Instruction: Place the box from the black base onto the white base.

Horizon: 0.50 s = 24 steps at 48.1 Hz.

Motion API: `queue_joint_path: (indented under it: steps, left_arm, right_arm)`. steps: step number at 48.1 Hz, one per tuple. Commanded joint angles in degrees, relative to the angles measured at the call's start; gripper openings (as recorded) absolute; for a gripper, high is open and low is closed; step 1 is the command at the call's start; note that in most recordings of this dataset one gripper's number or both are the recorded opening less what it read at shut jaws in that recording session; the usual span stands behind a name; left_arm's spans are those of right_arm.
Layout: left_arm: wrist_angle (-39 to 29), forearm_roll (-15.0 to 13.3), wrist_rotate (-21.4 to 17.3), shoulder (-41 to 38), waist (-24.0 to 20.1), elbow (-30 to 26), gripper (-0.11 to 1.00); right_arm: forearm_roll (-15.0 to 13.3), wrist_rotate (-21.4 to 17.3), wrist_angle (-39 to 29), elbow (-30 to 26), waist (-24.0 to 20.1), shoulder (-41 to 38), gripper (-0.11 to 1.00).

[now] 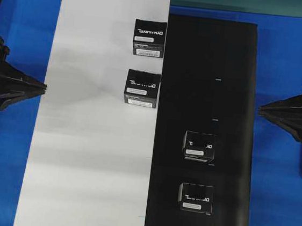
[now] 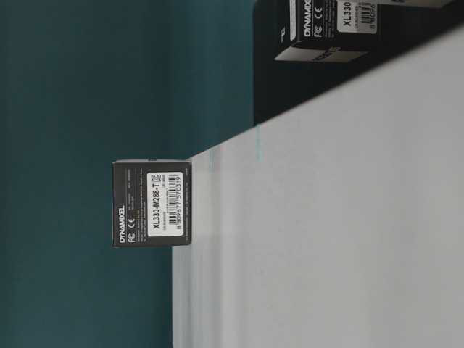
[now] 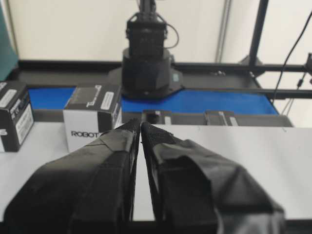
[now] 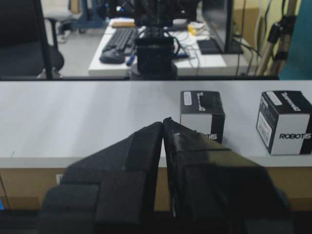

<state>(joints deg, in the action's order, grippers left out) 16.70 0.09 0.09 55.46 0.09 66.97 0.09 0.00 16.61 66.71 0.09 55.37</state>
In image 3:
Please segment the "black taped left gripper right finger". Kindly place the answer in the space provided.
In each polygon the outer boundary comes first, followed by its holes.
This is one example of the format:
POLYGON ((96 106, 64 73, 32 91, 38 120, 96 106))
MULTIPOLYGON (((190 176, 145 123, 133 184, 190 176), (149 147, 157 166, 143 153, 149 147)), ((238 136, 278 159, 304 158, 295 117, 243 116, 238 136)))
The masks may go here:
POLYGON ((141 125, 153 211, 166 233, 282 234, 284 209, 239 163, 141 125))

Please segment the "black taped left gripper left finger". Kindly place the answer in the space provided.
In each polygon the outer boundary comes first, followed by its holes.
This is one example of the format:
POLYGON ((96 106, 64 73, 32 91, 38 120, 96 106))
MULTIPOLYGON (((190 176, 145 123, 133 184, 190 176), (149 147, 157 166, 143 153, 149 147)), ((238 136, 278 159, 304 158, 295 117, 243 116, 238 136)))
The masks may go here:
POLYGON ((4 212, 7 234, 118 234, 133 220, 140 121, 39 167, 4 212))

